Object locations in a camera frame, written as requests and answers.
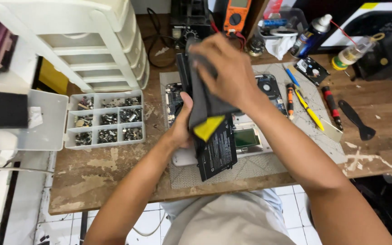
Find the orange multimeter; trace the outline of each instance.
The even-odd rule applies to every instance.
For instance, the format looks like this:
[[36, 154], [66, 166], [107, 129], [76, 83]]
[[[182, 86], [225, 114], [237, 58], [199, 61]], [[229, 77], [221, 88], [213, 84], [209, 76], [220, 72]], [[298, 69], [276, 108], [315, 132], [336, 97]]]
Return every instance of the orange multimeter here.
[[251, 0], [228, 0], [223, 24], [223, 30], [227, 36], [243, 30], [250, 3]]

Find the orange screwdriver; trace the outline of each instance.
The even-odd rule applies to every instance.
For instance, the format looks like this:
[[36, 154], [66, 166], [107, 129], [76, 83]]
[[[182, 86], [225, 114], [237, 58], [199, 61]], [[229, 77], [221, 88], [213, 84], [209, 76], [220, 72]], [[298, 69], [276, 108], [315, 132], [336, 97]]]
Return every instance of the orange screwdriver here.
[[294, 119], [294, 116], [293, 116], [293, 90], [294, 90], [294, 84], [292, 84], [292, 83], [287, 84], [287, 95], [288, 95], [287, 111], [288, 111], [288, 118], [291, 121]]

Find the blue spray can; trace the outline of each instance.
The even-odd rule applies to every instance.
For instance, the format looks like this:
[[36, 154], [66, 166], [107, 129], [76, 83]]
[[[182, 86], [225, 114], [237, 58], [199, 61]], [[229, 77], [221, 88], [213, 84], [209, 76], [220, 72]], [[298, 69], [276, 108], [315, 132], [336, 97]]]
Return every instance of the blue spray can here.
[[330, 14], [314, 19], [308, 29], [304, 30], [297, 38], [293, 47], [290, 49], [292, 56], [296, 58], [305, 58], [308, 52], [331, 28]]

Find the wooden desk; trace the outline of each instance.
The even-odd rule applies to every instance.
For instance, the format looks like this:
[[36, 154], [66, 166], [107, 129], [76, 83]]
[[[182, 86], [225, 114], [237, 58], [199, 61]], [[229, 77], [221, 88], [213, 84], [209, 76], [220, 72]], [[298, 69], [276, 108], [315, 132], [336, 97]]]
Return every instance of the wooden desk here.
[[[154, 33], [146, 15], [138, 16], [142, 36]], [[167, 64], [173, 60], [172, 51], [154, 56], [163, 48], [158, 42], [152, 50], [155, 64]], [[341, 145], [348, 162], [339, 164], [347, 177], [370, 176], [392, 172], [392, 81], [351, 82], [342, 71], [335, 71], [329, 64], [328, 55], [312, 56], [323, 65], [331, 76], [322, 86], [330, 86], [336, 101], [346, 100], [360, 115], [366, 125], [377, 131], [376, 136], [363, 142], [358, 129], [340, 112], [345, 133]], [[292, 61], [289, 54], [279, 61], [272, 55], [253, 58], [252, 64], [268, 64]], [[160, 72], [177, 71], [176, 66], [157, 69], [151, 66], [145, 96], [146, 143], [121, 147], [106, 147], [91, 150], [63, 149], [58, 152], [54, 181], [51, 188], [50, 214], [64, 214], [99, 209], [112, 193], [117, 183], [131, 170], [138, 160], [146, 154], [158, 138], [165, 132], [162, 100], [159, 84]], [[68, 95], [81, 93], [70, 84]], [[360, 148], [350, 148], [350, 142]], [[171, 189], [169, 170], [166, 169], [158, 183], [150, 202], [171, 201], [204, 195], [251, 191], [262, 188], [291, 185], [295, 181], [288, 173], [228, 181], [191, 188]]]

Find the gray mat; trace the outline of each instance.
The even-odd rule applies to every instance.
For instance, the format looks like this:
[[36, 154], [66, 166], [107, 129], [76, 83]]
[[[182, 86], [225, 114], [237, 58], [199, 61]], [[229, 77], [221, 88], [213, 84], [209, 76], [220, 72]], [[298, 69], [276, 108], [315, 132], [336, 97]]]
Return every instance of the gray mat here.
[[[254, 65], [252, 66], [252, 68], [255, 75], [274, 75], [278, 82], [282, 99], [284, 101], [287, 101], [287, 92], [285, 86], [287, 83], [291, 83], [291, 80], [285, 72], [284, 68], [282, 67], [282, 64], [261, 64]], [[324, 119], [330, 122], [331, 120], [326, 112], [318, 88], [299, 72], [295, 74], [295, 77], [297, 79], [297, 82], [301, 85], [305, 94], [308, 96], [309, 107], [320, 119]], [[178, 72], [160, 73], [161, 95], [165, 115], [165, 86], [167, 84], [176, 82], [180, 82]], [[296, 95], [293, 96], [293, 104], [294, 124], [297, 125], [308, 136], [310, 136], [313, 141], [316, 142], [317, 145], [322, 148], [332, 160], [334, 160], [336, 164], [345, 163], [347, 161], [347, 158], [345, 157], [341, 145], [334, 142], [329, 137], [327, 137], [315, 128], [314, 122], [311, 120], [307, 112], [303, 109]], [[165, 121], [165, 125], [166, 128], [168, 128], [167, 120]], [[214, 184], [224, 181], [239, 180], [270, 174], [278, 174], [287, 171], [285, 167], [281, 164], [280, 160], [273, 153], [240, 158], [238, 159], [238, 163], [236, 163], [232, 169], [225, 170], [204, 182], [202, 182], [200, 179], [199, 168], [196, 167], [196, 165], [177, 167], [170, 163], [169, 168], [172, 189]]]

